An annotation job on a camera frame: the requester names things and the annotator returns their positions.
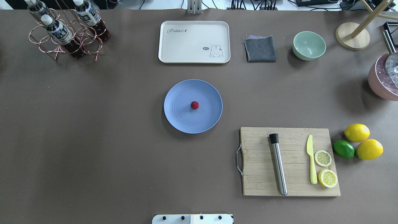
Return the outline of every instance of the bottle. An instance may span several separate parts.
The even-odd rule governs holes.
[[[41,1],[36,1],[36,0],[25,0],[27,4],[27,9],[29,10],[29,13],[38,21],[41,23],[41,17],[43,15],[51,15],[50,10],[47,8],[46,4]]]
[[[59,20],[51,18],[49,15],[43,15],[41,21],[47,33],[74,58],[84,55],[86,49],[80,45],[79,38],[73,36],[72,32]]]
[[[87,26],[93,28],[96,32],[94,33],[92,29],[90,32],[95,35],[97,33],[98,38],[102,41],[107,40],[111,37],[111,34],[106,29],[105,23],[102,21],[99,14],[94,10],[94,7],[84,0],[73,0],[76,7],[76,13],[79,15],[80,19]]]

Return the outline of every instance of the pink bowl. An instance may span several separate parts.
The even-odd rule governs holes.
[[[373,92],[379,97],[386,100],[398,101],[398,88],[388,75],[385,66],[389,56],[390,54],[385,54],[377,59],[369,71],[368,82]]]

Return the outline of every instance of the yellow knife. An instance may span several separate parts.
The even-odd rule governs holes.
[[[314,149],[312,148],[312,135],[309,135],[307,139],[307,154],[310,156],[310,180],[312,184],[316,184],[318,180],[316,179]]]

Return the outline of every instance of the cutting board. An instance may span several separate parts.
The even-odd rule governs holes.
[[[287,196],[340,196],[339,184],[333,188],[310,182],[310,159],[306,152],[308,135],[313,135],[314,154],[325,150],[332,156],[329,167],[315,163],[316,173],[323,169],[336,174],[329,130],[325,128],[240,128],[243,154],[243,195],[282,196],[277,187],[275,162],[270,148],[269,134],[279,134],[283,169],[287,182]]]

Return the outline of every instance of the wooden rod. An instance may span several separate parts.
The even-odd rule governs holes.
[[[365,0],[361,0],[362,4],[365,6],[365,8],[369,11],[369,12],[373,12],[372,8],[365,2]],[[386,18],[386,19],[390,19],[390,20],[398,20],[398,17],[396,16],[388,16],[388,15],[384,15],[384,14],[379,14],[377,15],[378,17],[381,18]]]
[[[387,6],[392,2],[392,0],[383,0],[373,12],[369,14],[368,17],[351,33],[351,38],[355,38],[358,36],[359,33],[362,32],[362,30],[365,29],[369,23],[371,23],[379,14],[382,12]]]

